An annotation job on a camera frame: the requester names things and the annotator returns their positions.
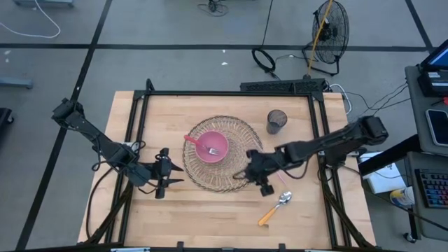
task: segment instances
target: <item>orange spoon handle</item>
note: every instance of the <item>orange spoon handle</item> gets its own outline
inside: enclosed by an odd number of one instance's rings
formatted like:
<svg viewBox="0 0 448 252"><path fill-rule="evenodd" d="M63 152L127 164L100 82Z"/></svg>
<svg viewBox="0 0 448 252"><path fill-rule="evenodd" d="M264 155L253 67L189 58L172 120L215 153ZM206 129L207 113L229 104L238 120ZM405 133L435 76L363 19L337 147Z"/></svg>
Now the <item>orange spoon handle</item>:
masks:
<svg viewBox="0 0 448 252"><path fill-rule="evenodd" d="M274 207L272 207L271 210L269 210L259 221L258 221L258 225L262 226L264 225L270 218L271 216L275 213L275 211L279 208L279 205L276 205Z"/></svg>

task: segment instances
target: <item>wooden tabletop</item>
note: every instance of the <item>wooden tabletop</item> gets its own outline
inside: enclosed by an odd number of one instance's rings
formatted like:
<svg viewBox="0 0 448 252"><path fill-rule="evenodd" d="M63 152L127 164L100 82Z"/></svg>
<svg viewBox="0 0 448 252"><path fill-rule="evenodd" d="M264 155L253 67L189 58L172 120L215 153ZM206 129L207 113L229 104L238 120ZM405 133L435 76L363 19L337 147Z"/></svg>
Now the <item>wooden tabletop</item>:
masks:
<svg viewBox="0 0 448 252"><path fill-rule="evenodd" d="M106 135L114 141L123 141L130 114L133 92L116 92L106 128ZM347 124L340 94L324 94L330 130ZM315 103L321 126L319 105ZM132 139L137 133L140 105ZM266 132L266 116L272 109L281 109L288 115L288 123L277 135ZM174 164L183 167L183 135L204 119L212 116L234 116L247 122L260 137L264 151L272 152L275 146L289 141L313 139L307 99L303 97L217 97L217 96L152 96L149 100L143 140L147 146L141 150L141 162L154 162L161 148L169 148ZM346 162L357 169L353 158ZM303 172L304 166L292 170ZM323 205L321 183L317 179L317 160L310 160L306 176L293 180L283 175L285 186L277 175L269 177L275 194L262 197L259 188L246 186L238 192L217 193L198 188L185 172L173 171L173 179L185 179L171 185L164 199L145 195L136 188L127 226L126 246L176 246L185 247L236 247L274 249L285 243L288 249L330 249L328 224ZM103 167L94 175L92 186L106 172ZM339 169L339 180L345 210L364 237L375 244L372 224L361 187L359 175ZM110 173L99 185L92 201L91 231L95 231L111 208L116 173ZM290 190L292 200L282 206L259 227L257 221L277 202L281 192ZM343 244L340 222L335 224L339 244ZM115 222L113 241L118 239L121 214ZM79 241L85 241L85 219Z"/></svg>

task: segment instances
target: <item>silver spoon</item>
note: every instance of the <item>silver spoon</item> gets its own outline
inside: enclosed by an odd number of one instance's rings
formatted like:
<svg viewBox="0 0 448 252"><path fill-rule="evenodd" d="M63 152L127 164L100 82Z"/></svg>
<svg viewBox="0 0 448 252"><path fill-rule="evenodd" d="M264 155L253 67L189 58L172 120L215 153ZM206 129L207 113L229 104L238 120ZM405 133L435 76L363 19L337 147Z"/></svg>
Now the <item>silver spoon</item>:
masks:
<svg viewBox="0 0 448 252"><path fill-rule="evenodd" d="M258 221L258 225L262 226L264 225L270 218L271 216L275 213L275 211L281 206L284 205L286 203L288 203L291 198L293 197L293 193L290 191L287 192L283 192L280 197L279 197L279 203L277 203L277 205L275 205L274 207L272 207L271 210L269 210L259 221Z"/></svg>

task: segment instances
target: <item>keyboard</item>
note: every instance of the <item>keyboard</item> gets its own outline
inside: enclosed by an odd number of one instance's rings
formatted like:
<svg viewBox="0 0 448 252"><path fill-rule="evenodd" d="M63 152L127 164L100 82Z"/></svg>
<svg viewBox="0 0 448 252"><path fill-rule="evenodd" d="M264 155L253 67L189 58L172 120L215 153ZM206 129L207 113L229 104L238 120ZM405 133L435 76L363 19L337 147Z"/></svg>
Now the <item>keyboard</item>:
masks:
<svg viewBox="0 0 448 252"><path fill-rule="evenodd" d="M249 92L322 92L326 89L324 78L307 80L276 80L241 83L241 91Z"/></svg>
<svg viewBox="0 0 448 252"><path fill-rule="evenodd" d="M415 169L415 175L426 207L448 209L448 169Z"/></svg>

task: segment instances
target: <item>yellow object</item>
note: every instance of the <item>yellow object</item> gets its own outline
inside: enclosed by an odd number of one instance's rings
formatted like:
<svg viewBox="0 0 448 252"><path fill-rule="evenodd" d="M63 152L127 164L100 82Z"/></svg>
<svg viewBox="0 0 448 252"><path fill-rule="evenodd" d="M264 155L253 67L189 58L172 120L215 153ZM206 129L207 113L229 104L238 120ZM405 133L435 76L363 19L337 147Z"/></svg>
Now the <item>yellow object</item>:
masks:
<svg viewBox="0 0 448 252"><path fill-rule="evenodd" d="M280 204L272 207L271 210L269 210L259 221L258 221L258 225L262 226L264 225L270 218L271 216L275 213L275 211L280 207Z"/></svg>
<svg viewBox="0 0 448 252"><path fill-rule="evenodd" d="M415 204L414 191L412 186L404 189L394 190L390 194L391 202L399 207L408 207Z"/></svg>
<svg viewBox="0 0 448 252"><path fill-rule="evenodd" d="M323 18L322 18L322 21L321 21L321 25L319 25L319 30L317 31L316 38L314 38L313 50L311 51L310 59L312 59L314 57L314 51L316 50L317 40L319 39L319 35L321 35L323 23L325 22L325 19L328 16L328 12L330 12L330 8L331 8L331 4L332 3L333 3L333 0L329 0L327 9L325 10L325 14L323 15ZM309 61L309 66L308 66L308 76L311 74L311 66L312 66L312 64L313 64L313 61L310 60Z"/></svg>

